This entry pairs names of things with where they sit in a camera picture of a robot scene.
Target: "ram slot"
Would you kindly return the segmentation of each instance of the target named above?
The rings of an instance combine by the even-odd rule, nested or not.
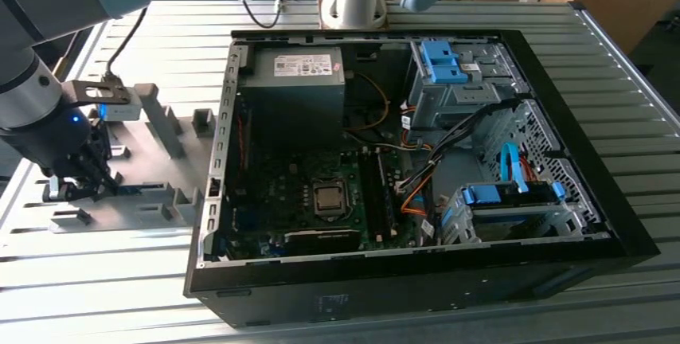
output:
[[[383,161],[373,151],[359,155],[359,176],[371,239],[383,242],[397,235],[395,204],[387,184]]]

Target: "aluminum workbench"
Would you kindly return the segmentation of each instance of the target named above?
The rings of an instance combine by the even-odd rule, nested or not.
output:
[[[0,342],[680,342],[680,123],[589,13],[462,2],[390,10],[399,29],[525,32],[662,255],[541,302],[237,331],[182,295],[191,229],[51,233],[39,208],[5,212],[38,178],[23,161],[0,201]],[[265,22],[271,11],[254,6]],[[70,79],[98,79],[135,20],[95,28]],[[218,104],[230,32],[253,28],[238,2],[157,2],[114,70],[129,84],[155,82],[190,115]],[[281,28],[317,28],[317,3],[290,6]]]

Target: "white sticker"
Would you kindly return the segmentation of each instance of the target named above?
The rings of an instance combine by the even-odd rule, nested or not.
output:
[[[465,71],[482,71],[482,69],[479,69],[479,65],[475,63],[461,64],[461,68],[463,68]]]
[[[331,76],[331,55],[282,55],[275,59],[275,76]]]
[[[435,237],[435,226],[433,226],[427,219],[423,220],[422,229],[431,238]]]
[[[411,130],[411,117],[406,115],[402,116],[402,127],[409,131]]]

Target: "screw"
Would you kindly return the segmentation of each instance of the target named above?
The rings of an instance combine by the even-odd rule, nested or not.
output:
[[[39,77],[41,86],[47,87],[50,85],[50,78],[47,76]]]

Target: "power supply label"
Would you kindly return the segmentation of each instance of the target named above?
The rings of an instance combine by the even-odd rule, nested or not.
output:
[[[275,59],[275,76],[331,76],[331,55],[281,55]]]

